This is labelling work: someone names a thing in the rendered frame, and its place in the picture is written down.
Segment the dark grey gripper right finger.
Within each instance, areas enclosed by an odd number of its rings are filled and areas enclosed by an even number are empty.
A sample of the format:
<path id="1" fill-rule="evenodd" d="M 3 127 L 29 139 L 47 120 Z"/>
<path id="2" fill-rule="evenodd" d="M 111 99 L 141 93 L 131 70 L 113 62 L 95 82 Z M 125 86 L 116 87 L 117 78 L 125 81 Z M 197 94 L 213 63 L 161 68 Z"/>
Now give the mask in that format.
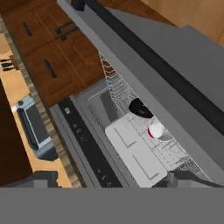
<path id="1" fill-rule="evenodd" d="M 167 186 L 177 188 L 224 188 L 224 185 L 198 178 L 190 171 L 169 171 Z"/>

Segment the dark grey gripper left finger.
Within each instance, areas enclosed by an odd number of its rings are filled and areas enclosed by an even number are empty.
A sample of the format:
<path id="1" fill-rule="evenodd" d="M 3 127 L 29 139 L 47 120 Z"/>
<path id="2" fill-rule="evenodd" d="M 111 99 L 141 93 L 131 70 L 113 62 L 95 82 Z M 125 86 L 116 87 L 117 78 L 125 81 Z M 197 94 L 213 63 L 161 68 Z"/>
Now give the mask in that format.
<path id="1" fill-rule="evenodd" d="M 4 188 L 57 188 L 59 186 L 57 182 L 58 177 L 59 174 L 57 171 L 35 171 L 28 178 L 9 183 L 8 185 L 5 185 Z"/>

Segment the white cup with red mark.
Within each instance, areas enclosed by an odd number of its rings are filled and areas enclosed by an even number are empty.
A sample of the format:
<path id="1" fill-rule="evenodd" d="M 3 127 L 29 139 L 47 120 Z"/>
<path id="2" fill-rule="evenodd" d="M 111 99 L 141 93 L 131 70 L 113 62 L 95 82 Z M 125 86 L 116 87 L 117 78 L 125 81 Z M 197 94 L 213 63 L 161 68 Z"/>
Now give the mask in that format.
<path id="1" fill-rule="evenodd" d="M 169 130 L 155 116 L 148 122 L 148 134 L 151 138 L 161 142 L 168 142 L 173 139 Z"/>

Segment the grey dishwasher with black panel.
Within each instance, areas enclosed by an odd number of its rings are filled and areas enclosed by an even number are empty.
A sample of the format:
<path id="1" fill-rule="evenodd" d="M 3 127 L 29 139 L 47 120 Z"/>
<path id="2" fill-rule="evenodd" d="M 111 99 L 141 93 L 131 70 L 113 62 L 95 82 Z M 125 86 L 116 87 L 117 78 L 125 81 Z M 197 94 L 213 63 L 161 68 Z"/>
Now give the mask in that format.
<path id="1" fill-rule="evenodd" d="M 50 112 L 88 187 L 140 187 L 105 133 L 110 124 L 127 119 L 113 103 L 105 80 L 69 95 Z M 166 175 L 153 187 L 167 184 Z"/>

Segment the black bowl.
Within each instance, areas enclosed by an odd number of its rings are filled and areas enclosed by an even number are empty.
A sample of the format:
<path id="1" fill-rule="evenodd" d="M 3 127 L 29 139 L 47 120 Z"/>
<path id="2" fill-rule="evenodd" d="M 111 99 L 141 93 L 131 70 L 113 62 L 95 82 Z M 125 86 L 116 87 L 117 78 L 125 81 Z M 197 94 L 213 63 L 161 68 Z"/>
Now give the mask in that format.
<path id="1" fill-rule="evenodd" d="M 131 101 L 129 104 L 129 111 L 136 116 L 140 116 L 143 118 L 152 118 L 153 114 L 149 111 L 149 109 L 143 104 L 143 102 L 136 98 Z"/>

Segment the brown wooden cupboard door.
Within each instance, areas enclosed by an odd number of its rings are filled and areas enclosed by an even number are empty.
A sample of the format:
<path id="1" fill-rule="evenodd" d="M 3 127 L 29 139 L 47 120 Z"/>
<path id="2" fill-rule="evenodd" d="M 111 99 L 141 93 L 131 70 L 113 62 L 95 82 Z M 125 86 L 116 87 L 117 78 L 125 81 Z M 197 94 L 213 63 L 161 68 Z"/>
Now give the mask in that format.
<path id="1" fill-rule="evenodd" d="M 65 41 L 60 40 L 59 35 L 58 45 L 86 86 L 103 78 L 99 53 L 80 30 L 68 35 Z"/>
<path id="2" fill-rule="evenodd" d="M 40 5 L 50 0 L 31 0 L 2 14 L 3 21 L 19 52 L 23 56 L 37 54 L 39 57 L 50 55 L 53 38 L 34 13 Z M 22 25 L 26 22 L 32 36 L 29 37 Z"/>
<path id="3" fill-rule="evenodd" d="M 54 79 L 50 75 L 44 59 L 50 62 L 57 78 Z M 84 88 L 81 78 L 60 50 L 58 40 L 52 41 L 49 56 L 39 57 L 37 54 L 30 54 L 24 57 L 24 61 L 38 86 L 43 101 L 49 107 L 71 93 L 79 92 Z"/>
<path id="4" fill-rule="evenodd" d="M 56 39 L 59 36 L 54 30 L 56 26 L 72 21 L 59 7 L 56 0 L 50 0 L 49 2 L 40 5 L 34 10 L 34 13 L 53 39 Z"/>

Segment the grey dishwasher door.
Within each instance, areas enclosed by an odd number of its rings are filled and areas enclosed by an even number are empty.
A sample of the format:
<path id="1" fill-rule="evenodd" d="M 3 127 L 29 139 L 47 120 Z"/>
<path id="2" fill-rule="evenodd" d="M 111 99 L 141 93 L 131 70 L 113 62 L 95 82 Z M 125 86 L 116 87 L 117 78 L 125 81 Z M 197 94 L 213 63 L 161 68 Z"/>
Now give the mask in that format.
<path id="1" fill-rule="evenodd" d="M 103 22 L 86 0 L 57 3 L 208 177 L 224 185 L 224 136 Z M 224 48 L 191 26 L 177 28 L 106 9 L 224 112 Z"/>

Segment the dark brown cupboard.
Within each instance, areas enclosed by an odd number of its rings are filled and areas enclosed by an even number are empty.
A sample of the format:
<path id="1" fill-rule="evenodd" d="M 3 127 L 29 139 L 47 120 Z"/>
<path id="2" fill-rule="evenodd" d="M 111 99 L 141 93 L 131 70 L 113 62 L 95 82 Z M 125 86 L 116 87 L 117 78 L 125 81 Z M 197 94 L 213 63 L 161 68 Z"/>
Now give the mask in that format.
<path id="1" fill-rule="evenodd" d="M 0 186 L 32 175 L 32 167 L 0 80 Z"/>

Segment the grey toaster oven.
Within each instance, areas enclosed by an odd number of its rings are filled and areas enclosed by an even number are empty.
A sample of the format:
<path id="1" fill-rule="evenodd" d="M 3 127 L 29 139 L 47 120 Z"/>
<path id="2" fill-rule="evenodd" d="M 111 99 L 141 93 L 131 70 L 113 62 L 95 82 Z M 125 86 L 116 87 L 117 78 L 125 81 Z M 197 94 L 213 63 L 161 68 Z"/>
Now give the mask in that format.
<path id="1" fill-rule="evenodd" d="M 28 144 L 35 157 L 45 161 L 56 160 L 59 156 L 32 95 L 28 94 L 20 99 L 16 103 L 15 108 Z"/>

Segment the brown knife block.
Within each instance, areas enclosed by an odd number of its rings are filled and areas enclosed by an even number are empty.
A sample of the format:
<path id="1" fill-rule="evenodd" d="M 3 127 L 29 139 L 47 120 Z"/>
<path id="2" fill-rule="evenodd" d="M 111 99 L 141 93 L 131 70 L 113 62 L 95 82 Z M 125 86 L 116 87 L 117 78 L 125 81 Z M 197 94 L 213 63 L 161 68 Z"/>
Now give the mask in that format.
<path id="1" fill-rule="evenodd" d="M 0 59 L 0 67 L 4 72 L 19 69 L 18 63 L 13 55 L 10 55 L 8 59 Z"/>

